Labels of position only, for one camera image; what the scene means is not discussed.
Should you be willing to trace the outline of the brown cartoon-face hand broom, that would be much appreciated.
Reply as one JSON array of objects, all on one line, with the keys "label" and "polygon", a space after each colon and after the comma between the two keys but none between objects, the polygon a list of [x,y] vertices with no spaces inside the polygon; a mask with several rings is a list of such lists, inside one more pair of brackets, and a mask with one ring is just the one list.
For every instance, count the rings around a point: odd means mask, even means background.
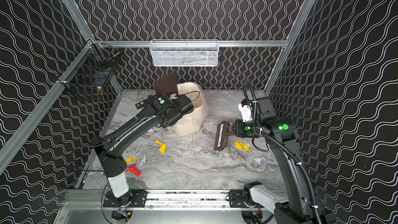
[{"label": "brown cartoon-face hand broom", "polygon": [[229,136],[234,136],[235,133],[230,129],[231,125],[228,122],[223,121],[217,127],[216,139],[215,139],[215,151],[223,151],[228,144]]}]

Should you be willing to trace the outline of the brown plastic dustpan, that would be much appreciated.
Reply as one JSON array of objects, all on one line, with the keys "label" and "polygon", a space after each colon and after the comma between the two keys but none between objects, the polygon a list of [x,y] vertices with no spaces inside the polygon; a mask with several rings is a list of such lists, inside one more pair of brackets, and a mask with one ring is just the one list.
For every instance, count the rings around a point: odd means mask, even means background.
[{"label": "brown plastic dustpan", "polygon": [[172,95],[177,96],[177,75],[175,72],[163,76],[154,86],[155,94],[149,95],[145,100],[135,104],[137,110],[146,106],[152,106],[155,110],[160,111],[168,106],[172,106]]}]

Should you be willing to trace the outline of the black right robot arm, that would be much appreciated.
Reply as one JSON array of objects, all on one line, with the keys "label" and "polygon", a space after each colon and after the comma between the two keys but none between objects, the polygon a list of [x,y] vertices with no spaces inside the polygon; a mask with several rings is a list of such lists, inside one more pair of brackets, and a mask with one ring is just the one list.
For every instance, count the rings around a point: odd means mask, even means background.
[{"label": "black right robot arm", "polygon": [[242,100],[238,109],[242,118],[235,121],[232,132],[239,138],[264,138],[281,170],[285,198],[255,181],[245,184],[242,200],[248,207],[269,212],[263,223],[272,218],[278,224],[334,224],[336,216],[318,200],[315,187],[304,165],[299,134],[291,119],[278,118],[268,97]]}]

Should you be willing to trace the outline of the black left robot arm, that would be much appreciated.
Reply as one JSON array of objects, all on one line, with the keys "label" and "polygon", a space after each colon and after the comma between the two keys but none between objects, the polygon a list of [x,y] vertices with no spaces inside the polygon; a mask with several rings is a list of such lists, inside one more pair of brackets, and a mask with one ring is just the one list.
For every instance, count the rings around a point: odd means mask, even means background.
[{"label": "black left robot arm", "polygon": [[175,99],[170,99],[164,93],[151,95],[142,110],[119,129],[104,137],[92,138],[90,145],[104,169],[115,198],[126,195],[130,190],[125,176],[127,163],[122,156],[124,151],[153,127],[173,126],[193,110],[193,103],[185,94],[178,94]]}]

